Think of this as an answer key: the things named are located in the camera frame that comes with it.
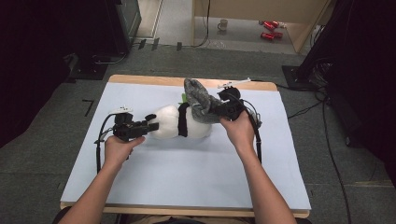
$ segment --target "gray stuffed toy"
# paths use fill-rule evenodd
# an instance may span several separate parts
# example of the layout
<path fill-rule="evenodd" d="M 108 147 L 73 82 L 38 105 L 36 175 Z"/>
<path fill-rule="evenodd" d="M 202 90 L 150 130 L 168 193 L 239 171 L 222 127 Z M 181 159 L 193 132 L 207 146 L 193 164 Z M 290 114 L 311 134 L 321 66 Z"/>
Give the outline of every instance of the gray stuffed toy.
<path fill-rule="evenodd" d="M 195 79 L 184 79 L 184 91 L 187 102 L 191 106 L 192 117 L 201 123 L 219 123 L 219 116 L 214 114 L 214 108 L 222 105 L 221 100 L 209 95 L 206 88 Z"/>

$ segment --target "plush toy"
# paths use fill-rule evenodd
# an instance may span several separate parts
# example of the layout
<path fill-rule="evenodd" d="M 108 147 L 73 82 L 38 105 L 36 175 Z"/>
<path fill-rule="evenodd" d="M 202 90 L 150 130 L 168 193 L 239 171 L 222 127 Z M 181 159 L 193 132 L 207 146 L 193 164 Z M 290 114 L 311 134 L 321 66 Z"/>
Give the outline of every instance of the plush toy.
<path fill-rule="evenodd" d="M 195 79 L 184 80 L 186 101 L 177 108 L 174 105 L 164 106 L 154 112 L 155 119 L 148 123 L 158 122 L 160 128 L 150 132 L 158 139 L 185 136 L 203 138 L 210 135 L 213 123 L 219 123 L 219 116 L 211 113 L 214 107 L 222 102 L 209 95 L 206 88 Z"/>

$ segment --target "red object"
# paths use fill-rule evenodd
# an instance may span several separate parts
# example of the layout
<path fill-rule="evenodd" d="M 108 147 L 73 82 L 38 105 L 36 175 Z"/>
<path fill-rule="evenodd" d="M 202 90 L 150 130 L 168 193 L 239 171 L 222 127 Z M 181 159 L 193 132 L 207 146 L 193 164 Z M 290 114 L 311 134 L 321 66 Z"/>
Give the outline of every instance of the red object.
<path fill-rule="evenodd" d="M 271 34 L 266 34 L 265 32 L 262 32 L 261 37 L 264 38 L 264 39 L 268 39 L 268 40 L 273 40 L 273 39 L 274 39 L 274 36 L 273 36 L 273 35 L 271 35 Z"/>
<path fill-rule="evenodd" d="M 275 38 L 282 38 L 283 34 L 280 32 L 272 32 L 271 35 L 273 35 Z"/>
<path fill-rule="evenodd" d="M 262 25 L 271 32 L 275 30 L 275 26 L 269 21 L 265 21 Z"/>
<path fill-rule="evenodd" d="M 277 21 L 270 21 L 270 22 L 275 28 L 279 27 L 279 22 Z"/>

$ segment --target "person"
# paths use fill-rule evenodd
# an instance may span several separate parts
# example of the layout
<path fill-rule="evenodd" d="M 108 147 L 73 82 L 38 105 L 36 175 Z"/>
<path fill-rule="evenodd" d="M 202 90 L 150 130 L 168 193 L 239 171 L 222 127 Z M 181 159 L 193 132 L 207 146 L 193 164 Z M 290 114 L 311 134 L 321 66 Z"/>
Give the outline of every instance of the person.
<path fill-rule="evenodd" d="M 254 132 L 248 114 L 243 112 L 234 121 L 220 118 L 220 123 L 225 128 L 243 163 L 253 204 L 255 223 L 296 223 L 288 205 L 265 173 L 256 156 L 253 147 Z M 106 198 L 117 173 L 126 158 L 133 152 L 134 147 L 144 141 L 145 137 L 143 136 L 130 142 L 123 142 L 116 136 L 108 137 L 105 142 L 105 162 L 102 170 L 75 205 L 64 215 L 60 223 L 100 223 Z"/>

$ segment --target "forearm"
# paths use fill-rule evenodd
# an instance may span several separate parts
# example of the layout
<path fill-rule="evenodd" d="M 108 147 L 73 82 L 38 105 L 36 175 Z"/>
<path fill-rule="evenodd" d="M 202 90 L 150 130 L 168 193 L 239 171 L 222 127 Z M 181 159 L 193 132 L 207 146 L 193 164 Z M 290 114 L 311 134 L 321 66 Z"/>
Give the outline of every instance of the forearm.
<path fill-rule="evenodd" d="M 262 169 L 253 148 L 240 153 L 244 164 L 256 223 L 295 223 L 288 205 Z"/>
<path fill-rule="evenodd" d="M 114 169 L 102 169 L 60 223 L 100 223 L 116 175 Z"/>

